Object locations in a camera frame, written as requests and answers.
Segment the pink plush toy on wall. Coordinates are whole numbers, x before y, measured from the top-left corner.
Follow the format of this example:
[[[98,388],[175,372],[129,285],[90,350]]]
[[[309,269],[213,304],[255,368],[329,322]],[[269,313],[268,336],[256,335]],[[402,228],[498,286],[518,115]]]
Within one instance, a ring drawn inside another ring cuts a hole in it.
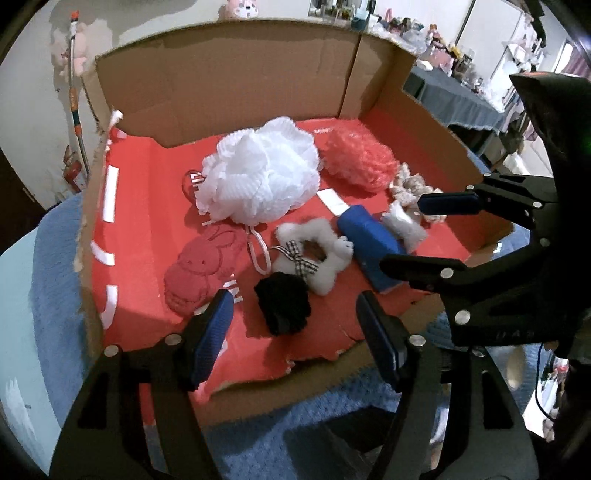
[[[254,0],[226,0],[218,11],[222,21],[252,20],[259,17],[259,7]]]

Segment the blue textured blanket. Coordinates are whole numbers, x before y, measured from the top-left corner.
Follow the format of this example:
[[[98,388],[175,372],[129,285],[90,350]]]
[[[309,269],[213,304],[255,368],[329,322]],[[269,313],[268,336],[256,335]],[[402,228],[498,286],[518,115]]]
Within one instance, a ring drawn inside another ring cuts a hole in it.
[[[74,271],[81,199],[66,200],[36,230],[30,292],[45,389],[64,423],[92,364]],[[369,407],[393,413],[400,396],[374,367],[300,403],[208,428],[206,439],[228,479],[360,479],[369,466],[329,430]]]

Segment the cardboard box red interior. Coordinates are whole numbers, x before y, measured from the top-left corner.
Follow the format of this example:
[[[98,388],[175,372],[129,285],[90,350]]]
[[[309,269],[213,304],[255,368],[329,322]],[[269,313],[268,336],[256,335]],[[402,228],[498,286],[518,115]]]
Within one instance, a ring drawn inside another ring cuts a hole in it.
[[[263,246],[283,222],[335,214],[324,190],[383,212],[369,193],[320,169],[335,127],[369,129],[431,184],[460,191],[482,176],[467,148],[404,91],[414,56],[369,34],[287,20],[170,30],[98,56],[82,83],[102,139],[83,203],[78,258],[91,351],[149,347],[184,319],[164,274],[206,225],[249,235],[228,290],[235,317],[207,382],[191,396],[200,424],[245,419],[318,395],[370,363],[356,297],[358,265],[311,297],[311,319],[274,338],[254,286]]]

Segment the pink plush behind pole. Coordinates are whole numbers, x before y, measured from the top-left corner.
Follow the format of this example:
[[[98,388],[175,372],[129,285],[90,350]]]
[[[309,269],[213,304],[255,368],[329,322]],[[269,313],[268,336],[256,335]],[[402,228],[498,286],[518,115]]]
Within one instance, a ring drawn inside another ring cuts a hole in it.
[[[85,71],[88,60],[88,45],[86,38],[87,25],[78,22],[74,38],[73,54],[70,54],[71,40],[68,36],[57,37],[51,45],[52,65],[59,77],[66,79],[69,76],[69,68],[73,68],[75,77],[80,77]]]

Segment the table with dark cloth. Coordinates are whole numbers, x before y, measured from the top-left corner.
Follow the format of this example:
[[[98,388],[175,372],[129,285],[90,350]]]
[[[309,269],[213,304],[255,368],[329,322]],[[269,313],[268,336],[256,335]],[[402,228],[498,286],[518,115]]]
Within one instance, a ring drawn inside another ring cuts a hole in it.
[[[445,127],[495,133],[507,129],[504,113],[440,69],[426,70],[416,61],[403,89]]]

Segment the cream lace scrunchie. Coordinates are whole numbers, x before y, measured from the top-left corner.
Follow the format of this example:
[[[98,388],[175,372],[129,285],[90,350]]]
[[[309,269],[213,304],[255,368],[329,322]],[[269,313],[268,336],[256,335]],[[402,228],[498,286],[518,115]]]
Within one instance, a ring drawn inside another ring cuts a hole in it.
[[[422,195],[442,194],[443,191],[426,184],[421,174],[413,174],[407,163],[401,163],[396,177],[389,185],[389,191],[415,222],[440,224],[446,221],[446,215],[425,215],[420,211],[418,200]]]

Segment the white fluffy soft item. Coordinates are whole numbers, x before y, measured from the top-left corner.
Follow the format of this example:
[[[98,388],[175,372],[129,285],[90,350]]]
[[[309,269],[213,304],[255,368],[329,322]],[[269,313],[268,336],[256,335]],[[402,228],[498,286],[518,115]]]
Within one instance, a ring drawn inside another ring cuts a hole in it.
[[[407,252],[417,250],[428,238],[427,231],[404,210],[398,200],[394,200],[382,214],[384,225],[404,243]]]

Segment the red mesh bath pouf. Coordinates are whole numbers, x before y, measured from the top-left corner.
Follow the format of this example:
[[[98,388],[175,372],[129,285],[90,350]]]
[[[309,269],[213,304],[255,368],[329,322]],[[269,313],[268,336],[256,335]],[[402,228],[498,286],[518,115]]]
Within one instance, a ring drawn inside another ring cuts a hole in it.
[[[359,123],[332,128],[321,152],[326,173],[372,194],[385,190],[401,167],[391,148]]]

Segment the white mesh bath pouf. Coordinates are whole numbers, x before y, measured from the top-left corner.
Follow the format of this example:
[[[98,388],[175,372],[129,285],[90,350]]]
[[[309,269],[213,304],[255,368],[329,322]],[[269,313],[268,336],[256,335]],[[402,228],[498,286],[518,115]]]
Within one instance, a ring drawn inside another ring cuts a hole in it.
[[[202,160],[195,206],[212,221],[245,226],[279,220],[300,208],[321,184],[320,154],[311,133],[288,117],[224,136]]]

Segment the orange-tipped pole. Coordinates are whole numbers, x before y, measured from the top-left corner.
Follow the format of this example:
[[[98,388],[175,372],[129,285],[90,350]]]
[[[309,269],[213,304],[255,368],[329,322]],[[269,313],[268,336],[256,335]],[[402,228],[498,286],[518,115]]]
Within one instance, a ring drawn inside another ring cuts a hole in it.
[[[75,41],[77,34],[77,23],[79,19],[79,12],[77,10],[72,11],[70,14],[69,24],[69,43],[67,50],[67,68],[68,68],[68,86],[69,86],[69,106],[72,117],[73,131],[78,144],[79,156],[84,167],[86,178],[90,177],[90,168],[87,158],[87,153],[83,140],[82,126],[79,116],[79,95],[75,84]]]

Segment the red knitted bunny plush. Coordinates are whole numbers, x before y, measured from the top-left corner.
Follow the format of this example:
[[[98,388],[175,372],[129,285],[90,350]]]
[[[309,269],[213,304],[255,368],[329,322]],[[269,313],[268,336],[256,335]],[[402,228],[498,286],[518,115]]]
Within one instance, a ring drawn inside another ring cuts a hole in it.
[[[164,299],[186,318],[228,282],[236,259],[245,249],[246,233],[228,224],[208,225],[190,240],[164,274]]]

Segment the black fluffy pompom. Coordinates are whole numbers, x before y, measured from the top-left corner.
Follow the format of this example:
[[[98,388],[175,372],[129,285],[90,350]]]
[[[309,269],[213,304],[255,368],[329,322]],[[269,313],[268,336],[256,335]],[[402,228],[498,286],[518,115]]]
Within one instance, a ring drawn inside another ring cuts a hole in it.
[[[308,325],[311,303],[308,285],[301,277],[274,272],[260,280],[254,292],[271,335],[294,335]]]

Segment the white fluffy star scrunchie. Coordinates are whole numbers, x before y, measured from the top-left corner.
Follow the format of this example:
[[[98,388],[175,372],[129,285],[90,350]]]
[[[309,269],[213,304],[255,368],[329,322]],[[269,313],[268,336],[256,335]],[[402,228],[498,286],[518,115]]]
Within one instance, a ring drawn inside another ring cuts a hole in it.
[[[273,273],[296,276],[311,292],[327,296],[339,273],[353,260],[353,242],[339,236],[325,218],[304,223],[281,223],[274,230],[277,252],[271,269]]]

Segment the light teal cushion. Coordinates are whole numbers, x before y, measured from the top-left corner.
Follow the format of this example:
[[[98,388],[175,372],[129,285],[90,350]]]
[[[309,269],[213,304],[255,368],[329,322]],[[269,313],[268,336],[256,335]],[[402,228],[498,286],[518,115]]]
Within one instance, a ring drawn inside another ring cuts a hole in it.
[[[60,434],[43,378],[30,301],[36,232],[1,255],[1,419],[47,474]]]

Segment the blue cloth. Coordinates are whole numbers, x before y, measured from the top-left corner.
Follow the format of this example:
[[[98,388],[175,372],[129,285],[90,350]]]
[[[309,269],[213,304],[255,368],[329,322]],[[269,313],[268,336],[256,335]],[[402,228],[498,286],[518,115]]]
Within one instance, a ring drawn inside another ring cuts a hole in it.
[[[353,243],[353,257],[375,291],[386,294],[401,284],[381,270],[380,261],[390,254],[406,255],[404,244],[363,205],[346,209],[339,216],[337,226]]]

